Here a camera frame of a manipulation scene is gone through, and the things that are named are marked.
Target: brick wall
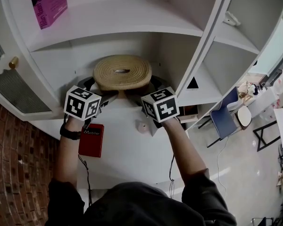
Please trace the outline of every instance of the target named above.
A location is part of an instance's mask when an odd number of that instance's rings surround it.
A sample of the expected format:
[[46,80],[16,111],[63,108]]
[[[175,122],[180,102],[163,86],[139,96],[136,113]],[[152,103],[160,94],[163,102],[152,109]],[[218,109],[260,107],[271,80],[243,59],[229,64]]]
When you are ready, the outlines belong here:
[[0,105],[0,226],[45,224],[57,143]]

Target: sleeve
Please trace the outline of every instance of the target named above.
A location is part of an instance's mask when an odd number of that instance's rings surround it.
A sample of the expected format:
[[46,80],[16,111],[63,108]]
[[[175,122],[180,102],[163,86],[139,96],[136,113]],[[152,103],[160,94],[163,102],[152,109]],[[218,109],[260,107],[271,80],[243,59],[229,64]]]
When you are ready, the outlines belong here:
[[216,226],[237,225],[216,184],[209,179],[208,169],[192,176],[183,190],[182,202]]
[[83,219],[84,202],[75,187],[52,179],[49,186],[48,221],[45,226],[79,225]]

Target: chair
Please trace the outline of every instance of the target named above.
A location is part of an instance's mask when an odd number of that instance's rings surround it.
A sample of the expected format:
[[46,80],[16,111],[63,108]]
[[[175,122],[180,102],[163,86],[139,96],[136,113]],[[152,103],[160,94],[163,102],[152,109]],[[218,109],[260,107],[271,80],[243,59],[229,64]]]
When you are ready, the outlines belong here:
[[[212,120],[217,133],[219,135],[219,139],[211,143],[209,147],[217,143],[218,141],[223,140],[227,136],[231,135],[237,130],[237,126],[232,118],[231,113],[227,109],[227,105],[230,103],[234,103],[238,101],[238,91],[235,87],[221,102],[218,109],[212,110],[210,112],[210,120]],[[202,124],[199,129],[208,123],[210,120],[206,121]]]
[[271,220],[271,221],[272,221],[272,224],[271,224],[271,225],[274,224],[274,218],[253,218],[253,219],[251,220],[253,226],[255,226],[255,220],[256,220],[256,219],[261,219],[261,220],[262,220],[262,221],[258,224],[258,226],[267,226],[267,220]]

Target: phone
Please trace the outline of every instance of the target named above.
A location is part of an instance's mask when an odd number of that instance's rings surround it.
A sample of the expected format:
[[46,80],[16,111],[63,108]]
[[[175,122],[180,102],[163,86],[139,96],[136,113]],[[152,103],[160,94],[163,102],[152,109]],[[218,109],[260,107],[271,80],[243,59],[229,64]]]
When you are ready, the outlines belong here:
[[199,89],[198,84],[195,80],[195,77],[193,77],[192,81],[190,82],[190,84],[188,85],[187,89]]

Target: gold knob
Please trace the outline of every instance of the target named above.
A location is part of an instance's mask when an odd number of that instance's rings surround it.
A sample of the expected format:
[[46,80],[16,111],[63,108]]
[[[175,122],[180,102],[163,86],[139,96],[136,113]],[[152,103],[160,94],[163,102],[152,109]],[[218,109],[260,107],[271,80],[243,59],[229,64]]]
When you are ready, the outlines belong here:
[[15,56],[15,57],[13,57],[13,59],[10,61],[10,63],[8,65],[12,70],[14,70],[14,69],[17,68],[18,63],[19,63],[19,59],[18,59],[18,57]]

